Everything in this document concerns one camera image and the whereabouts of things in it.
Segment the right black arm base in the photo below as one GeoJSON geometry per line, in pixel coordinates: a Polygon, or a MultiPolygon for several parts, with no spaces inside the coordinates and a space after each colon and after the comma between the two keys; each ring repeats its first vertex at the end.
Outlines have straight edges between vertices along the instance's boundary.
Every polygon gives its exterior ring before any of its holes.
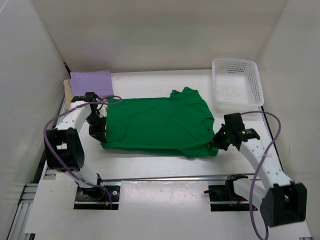
{"type": "Polygon", "coordinates": [[[249,202],[238,195],[230,196],[224,185],[209,185],[203,192],[209,196],[211,212],[248,212],[249,202]]]}

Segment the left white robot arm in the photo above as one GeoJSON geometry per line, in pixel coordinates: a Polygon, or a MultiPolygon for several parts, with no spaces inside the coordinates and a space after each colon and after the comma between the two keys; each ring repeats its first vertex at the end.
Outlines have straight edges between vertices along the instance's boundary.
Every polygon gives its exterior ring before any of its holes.
{"type": "Polygon", "coordinates": [[[73,97],[70,108],[53,129],[44,127],[47,166],[72,177],[82,189],[103,192],[101,176],[85,165],[85,153],[79,132],[88,123],[89,135],[106,142],[107,107],[94,92],[73,97]]]}

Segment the beige t shirt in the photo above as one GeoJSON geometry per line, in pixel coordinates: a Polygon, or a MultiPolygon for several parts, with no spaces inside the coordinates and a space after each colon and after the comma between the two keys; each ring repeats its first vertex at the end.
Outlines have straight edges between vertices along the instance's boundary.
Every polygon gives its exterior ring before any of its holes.
{"type": "Polygon", "coordinates": [[[72,88],[69,85],[69,80],[68,79],[64,80],[63,85],[64,85],[65,102],[66,102],[66,105],[69,105],[74,97],[72,93],[72,88]]]}

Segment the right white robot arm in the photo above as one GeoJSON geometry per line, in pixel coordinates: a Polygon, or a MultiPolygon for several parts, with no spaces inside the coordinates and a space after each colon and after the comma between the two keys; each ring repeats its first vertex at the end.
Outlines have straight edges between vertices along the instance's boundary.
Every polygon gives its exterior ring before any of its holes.
{"type": "Polygon", "coordinates": [[[224,123],[209,143],[211,148],[227,150],[234,146],[251,164],[262,187],[246,175],[227,177],[224,194],[230,199],[244,198],[257,208],[268,227],[303,222],[306,219],[307,189],[295,183],[268,154],[261,137],[246,128],[240,113],[224,115],[224,123]]]}

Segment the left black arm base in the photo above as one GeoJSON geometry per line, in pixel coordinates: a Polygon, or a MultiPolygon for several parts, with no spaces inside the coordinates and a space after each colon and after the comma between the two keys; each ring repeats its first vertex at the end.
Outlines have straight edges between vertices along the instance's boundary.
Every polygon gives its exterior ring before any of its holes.
{"type": "Polygon", "coordinates": [[[110,196],[101,188],[77,187],[74,205],[75,210],[118,210],[121,195],[120,181],[105,181],[104,187],[110,196]]]}

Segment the green t shirt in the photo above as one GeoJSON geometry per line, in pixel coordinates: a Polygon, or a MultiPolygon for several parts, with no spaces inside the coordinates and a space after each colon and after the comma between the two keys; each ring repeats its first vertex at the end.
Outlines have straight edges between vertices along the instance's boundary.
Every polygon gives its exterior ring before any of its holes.
{"type": "Polygon", "coordinates": [[[215,118],[197,90],[169,97],[109,99],[104,149],[186,158],[215,157],[215,118]]]}

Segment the purple t shirt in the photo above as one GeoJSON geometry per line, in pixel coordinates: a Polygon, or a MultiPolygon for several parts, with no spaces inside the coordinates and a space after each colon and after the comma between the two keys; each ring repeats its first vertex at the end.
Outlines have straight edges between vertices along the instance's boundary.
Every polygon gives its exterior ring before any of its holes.
{"type": "Polygon", "coordinates": [[[101,99],[114,95],[112,76],[109,70],[94,72],[71,72],[68,81],[73,96],[94,92],[101,99]]]}

